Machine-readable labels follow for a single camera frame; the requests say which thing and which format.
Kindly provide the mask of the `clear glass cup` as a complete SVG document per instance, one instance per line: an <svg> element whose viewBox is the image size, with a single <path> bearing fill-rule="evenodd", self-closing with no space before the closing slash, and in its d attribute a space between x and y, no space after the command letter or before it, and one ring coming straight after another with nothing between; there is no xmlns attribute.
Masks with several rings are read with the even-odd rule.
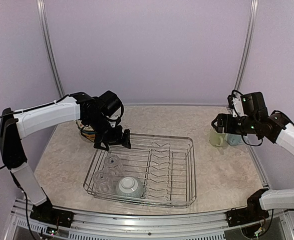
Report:
<svg viewBox="0 0 294 240"><path fill-rule="evenodd" d="M93 174L93 189L98 193L111 194L114 190L115 177L108 170L99 170Z"/></svg>
<svg viewBox="0 0 294 240"><path fill-rule="evenodd" d="M104 168L114 177L122 176L124 173L122 161L115 154L109 154L105 157Z"/></svg>

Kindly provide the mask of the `green ceramic mug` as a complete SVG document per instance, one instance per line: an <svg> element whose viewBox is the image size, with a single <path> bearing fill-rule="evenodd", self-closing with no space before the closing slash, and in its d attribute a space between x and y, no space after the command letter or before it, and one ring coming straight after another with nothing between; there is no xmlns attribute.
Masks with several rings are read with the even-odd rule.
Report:
<svg viewBox="0 0 294 240"><path fill-rule="evenodd" d="M209 142L215 147L221 147L224 143L225 133L218 133L214 128L210 130Z"/></svg>

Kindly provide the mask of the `yellow polka dot plate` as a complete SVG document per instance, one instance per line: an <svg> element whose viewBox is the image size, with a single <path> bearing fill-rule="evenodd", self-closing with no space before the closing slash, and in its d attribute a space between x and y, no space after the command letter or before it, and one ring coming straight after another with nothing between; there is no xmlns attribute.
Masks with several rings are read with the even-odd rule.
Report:
<svg viewBox="0 0 294 240"><path fill-rule="evenodd" d="M88 141L90 141L90 142L92 142L92 143L94 143L95 142L95 138L94 139L89 139L89 138L86 138L86 137L83 137L84 139L87 139Z"/></svg>
<svg viewBox="0 0 294 240"><path fill-rule="evenodd" d="M80 132L80 135L82 135L83 137L85 137L85 138L89 138L89 139L94 139L95 138L95 133L92 133L92 132L90 132L90 133L87 133L87 132Z"/></svg>

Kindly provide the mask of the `blue polka dot plate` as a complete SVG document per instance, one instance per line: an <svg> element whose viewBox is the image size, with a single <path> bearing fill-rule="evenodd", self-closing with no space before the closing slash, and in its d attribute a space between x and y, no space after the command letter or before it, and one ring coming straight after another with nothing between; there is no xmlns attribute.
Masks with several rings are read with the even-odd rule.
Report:
<svg viewBox="0 0 294 240"><path fill-rule="evenodd" d="M88 137L93 137L96 134L94 131L86 131L82 128L80 129L80 133Z"/></svg>

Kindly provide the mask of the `light blue ceramic mug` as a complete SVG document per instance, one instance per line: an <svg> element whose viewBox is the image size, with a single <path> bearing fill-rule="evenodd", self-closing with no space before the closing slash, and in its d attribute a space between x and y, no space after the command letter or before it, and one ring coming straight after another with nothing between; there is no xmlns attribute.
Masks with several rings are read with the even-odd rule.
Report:
<svg viewBox="0 0 294 240"><path fill-rule="evenodd" d="M237 134L228 134L227 143L232 147L245 144L242 135Z"/></svg>

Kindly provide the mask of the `cream white plate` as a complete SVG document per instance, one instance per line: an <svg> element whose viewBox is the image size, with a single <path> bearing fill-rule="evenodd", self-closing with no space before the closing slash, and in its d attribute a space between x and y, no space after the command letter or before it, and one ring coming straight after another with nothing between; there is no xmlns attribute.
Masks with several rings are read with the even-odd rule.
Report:
<svg viewBox="0 0 294 240"><path fill-rule="evenodd" d="M84 124L82 124L82 121L81 120L77 120L76 121L76 125L77 125L77 128L79 130L82 130L84 132L89 132L89 133L93 133L94 132L93 128L90 125L84 125Z"/></svg>

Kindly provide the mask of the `clear glass cup front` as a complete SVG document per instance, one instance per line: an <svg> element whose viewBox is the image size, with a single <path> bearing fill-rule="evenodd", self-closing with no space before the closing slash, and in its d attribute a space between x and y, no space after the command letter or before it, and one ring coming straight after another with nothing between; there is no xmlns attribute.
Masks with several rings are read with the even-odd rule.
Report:
<svg viewBox="0 0 294 240"><path fill-rule="evenodd" d="M99 170L93 174L93 189L98 193L111 194L114 190L115 177L108 170Z"/></svg>

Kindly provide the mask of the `grey ceramic bowl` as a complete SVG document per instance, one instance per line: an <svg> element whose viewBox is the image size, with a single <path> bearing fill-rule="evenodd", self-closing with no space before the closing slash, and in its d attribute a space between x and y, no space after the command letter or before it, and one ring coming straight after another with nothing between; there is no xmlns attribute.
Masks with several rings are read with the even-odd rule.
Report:
<svg viewBox="0 0 294 240"><path fill-rule="evenodd" d="M117 182L115 193L122 197L141 198L144 193L144 187L137 178L126 176Z"/></svg>

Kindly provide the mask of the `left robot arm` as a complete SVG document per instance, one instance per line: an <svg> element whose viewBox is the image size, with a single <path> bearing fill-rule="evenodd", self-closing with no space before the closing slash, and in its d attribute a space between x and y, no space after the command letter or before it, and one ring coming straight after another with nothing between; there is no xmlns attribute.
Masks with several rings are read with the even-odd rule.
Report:
<svg viewBox="0 0 294 240"><path fill-rule="evenodd" d="M129 129L122 128L120 116L112 118L117 110L123 113L124 106L118 96L108 90L100 96L77 92L29 109L3 111L0 125L3 163L45 222L53 222L57 212L29 166L21 140L38 131L80 120L94 130L94 148L108 151L110 146L122 145L129 149Z"/></svg>

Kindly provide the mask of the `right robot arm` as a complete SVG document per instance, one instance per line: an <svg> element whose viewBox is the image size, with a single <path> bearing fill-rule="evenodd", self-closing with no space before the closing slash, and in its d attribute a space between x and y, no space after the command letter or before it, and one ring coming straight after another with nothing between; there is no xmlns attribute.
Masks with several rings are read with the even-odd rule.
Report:
<svg viewBox="0 0 294 240"><path fill-rule="evenodd" d="M228 96L232 114L220 113L211 122L217 133L232 135L256 135L258 140L268 139L294 156L294 123L283 112L268 113L261 92L241 94L233 90ZM253 222L269 210L294 210L294 188L272 190L260 189L247 199L243 218Z"/></svg>

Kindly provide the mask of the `aluminium front frame rail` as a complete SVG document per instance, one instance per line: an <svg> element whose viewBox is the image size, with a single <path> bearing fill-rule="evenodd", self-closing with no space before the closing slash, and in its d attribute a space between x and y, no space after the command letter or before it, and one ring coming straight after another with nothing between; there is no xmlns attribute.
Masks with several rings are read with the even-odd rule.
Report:
<svg viewBox="0 0 294 240"><path fill-rule="evenodd" d="M178 215L121 215L54 207L71 211L74 217L70 228L59 226L58 235L49 236L49 239L53 240L247 240L242 230L250 226L247 224L229 227L224 210ZM18 228L26 230L26 238L32 239L25 213L25 201L17 199L5 224L1 240L13 240L18 235ZM269 231L258 239L294 240L294 226L289 213L275 210Z"/></svg>

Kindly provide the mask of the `right aluminium corner post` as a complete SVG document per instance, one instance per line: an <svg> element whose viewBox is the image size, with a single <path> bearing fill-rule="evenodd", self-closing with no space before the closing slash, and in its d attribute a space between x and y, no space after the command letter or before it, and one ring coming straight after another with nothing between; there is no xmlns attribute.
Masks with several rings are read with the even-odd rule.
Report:
<svg viewBox="0 0 294 240"><path fill-rule="evenodd" d="M259 3L258 0L251 1L244 46L243 46L243 50L242 50L242 55L241 55L241 59L240 59L238 72L236 75L236 82L235 82L235 85L234 85L234 88L233 88L231 94L238 92L240 90L241 84L243 82L243 77L244 77L244 73L245 73L245 69L246 69L246 65L247 65L247 61L248 61L248 57L249 57L249 53L250 53L252 38L254 35L255 22L256 22L256 17L257 17L257 12L258 12L258 3Z"/></svg>

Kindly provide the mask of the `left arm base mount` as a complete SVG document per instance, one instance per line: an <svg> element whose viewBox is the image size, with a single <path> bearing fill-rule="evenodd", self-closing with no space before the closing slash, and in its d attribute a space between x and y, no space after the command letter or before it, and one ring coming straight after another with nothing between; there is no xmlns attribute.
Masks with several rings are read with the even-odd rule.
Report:
<svg viewBox="0 0 294 240"><path fill-rule="evenodd" d="M70 228L74 213L54 207L33 206L30 218L50 225Z"/></svg>

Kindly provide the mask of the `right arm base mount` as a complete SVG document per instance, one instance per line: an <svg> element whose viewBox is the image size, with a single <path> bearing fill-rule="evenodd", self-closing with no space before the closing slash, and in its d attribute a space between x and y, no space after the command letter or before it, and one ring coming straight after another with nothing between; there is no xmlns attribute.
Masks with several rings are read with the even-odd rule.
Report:
<svg viewBox="0 0 294 240"><path fill-rule="evenodd" d="M267 219L268 217L268 211L262 210L260 207L247 206L243 208L232 208L226 212L226 218L229 227L253 223Z"/></svg>

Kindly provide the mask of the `left aluminium corner post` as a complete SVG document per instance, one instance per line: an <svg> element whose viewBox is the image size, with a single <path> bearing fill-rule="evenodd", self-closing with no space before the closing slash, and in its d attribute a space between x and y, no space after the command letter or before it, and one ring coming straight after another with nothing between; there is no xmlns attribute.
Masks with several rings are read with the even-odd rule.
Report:
<svg viewBox="0 0 294 240"><path fill-rule="evenodd" d="M59 76L58 67L54 55L53 46L51 43L50 38L50 30L49 30L49 24L46 14L46 6L44 0L36 0L37 9L38 9L38 15L40 20L40 26L42 30L42 35L44 39L45 49L49 61L49 66L53 75L54 84L58 93L58 96L60 98L65 96L65 91Z"/></svg>

